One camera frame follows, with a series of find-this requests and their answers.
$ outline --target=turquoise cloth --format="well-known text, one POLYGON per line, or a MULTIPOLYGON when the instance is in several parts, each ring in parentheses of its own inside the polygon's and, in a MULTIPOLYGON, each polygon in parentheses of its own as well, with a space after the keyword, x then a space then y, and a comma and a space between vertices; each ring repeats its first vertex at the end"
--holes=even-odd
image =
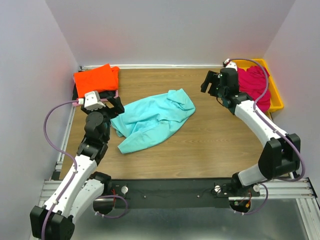
POLYGON ((172 136, 196 111, 183 89, 149 96, 124 106, 124 113, 111 119, 123 154, 147 149, 172 136))

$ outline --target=wall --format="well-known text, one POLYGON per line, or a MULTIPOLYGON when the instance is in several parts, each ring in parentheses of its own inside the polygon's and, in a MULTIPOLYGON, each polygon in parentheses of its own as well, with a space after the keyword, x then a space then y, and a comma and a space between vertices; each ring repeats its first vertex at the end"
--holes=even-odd
POLYGON ((265 54, 284 109, 275 122, 301 138, 306 175, 320 195, 320 1, 297 0, 265 54))
POLYGON ((46 0, 82 66, 260 58, 294 0, 46 0))
MULTIPOLYGON (((43 0, 6 0, 0 8, 0 239, 26 240, 57 153, 43 135, 48 110, 71 99, 78 64, 43 0)), ((48 134, 61 143, 70 106, 57 110, 48 134)))

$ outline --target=yellow basket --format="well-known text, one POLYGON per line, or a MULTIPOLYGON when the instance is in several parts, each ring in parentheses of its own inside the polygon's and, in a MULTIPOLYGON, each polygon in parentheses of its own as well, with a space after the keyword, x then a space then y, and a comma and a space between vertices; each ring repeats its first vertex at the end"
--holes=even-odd
MULTIPOLYGON (((270 74, 268 65, 264 59, 256 58, 253 60, 257 61, 259 64, 264 66, 266 68, 266 70, 268 71, 268 73, 270 74)), ((245 60, 235 60, 233 62, 235 62, 237 67, 241 68, 241 69, 248 69, 252 66, 256 66, 253 62, 245 61, 245 60)), ((278 92, 276 84, 274 82, 274 79, 271 75, 269 76, 269 91, 271 93, 271 99, 270 99, 270 108, 269 108, 268 112, 275 112, 280 109, 283 109, 284 103, 282 102, 282 99, 280 97, 280 94, 278 92)))

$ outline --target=wooden table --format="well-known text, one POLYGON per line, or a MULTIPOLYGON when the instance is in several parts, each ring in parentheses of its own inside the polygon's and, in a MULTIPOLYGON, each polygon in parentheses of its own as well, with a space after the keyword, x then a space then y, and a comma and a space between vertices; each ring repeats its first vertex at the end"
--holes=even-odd
MULTIPOLYGON (((122 154, 124 140, 112 128, 108 150, 97 171, 113 179, 231 177, 258 162, 262 145, 251 130, 215 97, 200 92, 208 69, 122 69, 119 96, 123 105, 180 88, 189 95, 195 113, 165 142, 122 154)), ((76 154, 84 136, 86 114, 77 107, 66 151, 76 154)), ((60 178, 72 161, 65 157, 60 178)))

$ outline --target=folded orange towel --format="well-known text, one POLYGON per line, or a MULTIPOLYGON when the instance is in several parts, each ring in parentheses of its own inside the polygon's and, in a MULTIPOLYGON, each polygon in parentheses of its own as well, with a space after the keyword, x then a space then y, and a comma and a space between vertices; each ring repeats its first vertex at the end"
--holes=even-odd
POLYGON ((109 64, 97 67, 90 71, 81 71, 73 74, 79 98, 92 91, 98 93, 118 90, 119 67, 110 67, 109 64))

